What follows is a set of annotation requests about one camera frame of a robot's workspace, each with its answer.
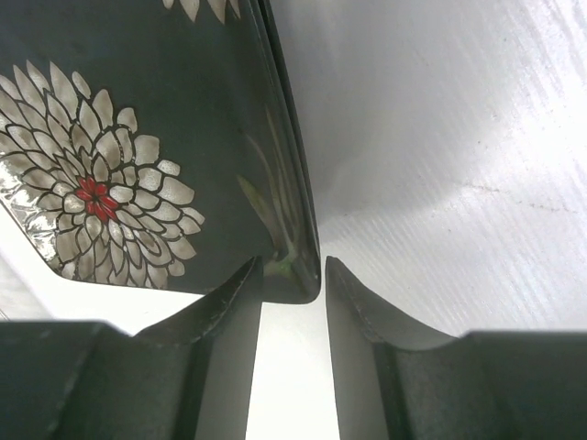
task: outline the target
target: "white flower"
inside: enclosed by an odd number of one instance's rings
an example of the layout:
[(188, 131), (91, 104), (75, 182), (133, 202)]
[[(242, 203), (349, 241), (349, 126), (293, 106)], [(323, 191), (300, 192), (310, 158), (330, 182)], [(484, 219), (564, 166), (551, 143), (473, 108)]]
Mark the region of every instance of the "white flower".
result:
[[(163, 4), (166, 8), (171, 9), (175, 0), (163, 0)], [(183, 6), (183, 10), (192, 21), (195, 21), (200, 8), (200, 0), (179, 0)], [(240, 8), (238, 6), (238, 0), (208, 0), (208, 4), (214, 11), (214, 14), (220, 20), (222, 24), (225, 22), (227, 3), (230, 3), (235, 14), (240, 18)]]
[(79, 73), (27, 62), (0, 76), (0, 197), (41, 256), (80, 281), (164, 288), (195, 255), (204, 217), (180, 166)]

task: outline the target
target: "white surface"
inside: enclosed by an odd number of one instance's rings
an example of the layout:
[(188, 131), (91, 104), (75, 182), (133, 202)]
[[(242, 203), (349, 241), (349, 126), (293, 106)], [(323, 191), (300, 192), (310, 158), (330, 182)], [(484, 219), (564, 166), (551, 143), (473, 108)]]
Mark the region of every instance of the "white surface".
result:
[[(323, 255), (453, 335), (587, 328), (584, 3), (273, 8)], [(2, 255), (59, 317), (134, 333), (194, 299), (60, 280), (11, 222)], [(263, 306), (253, 381), (249, 440), (338, 438), (323, 297)]]

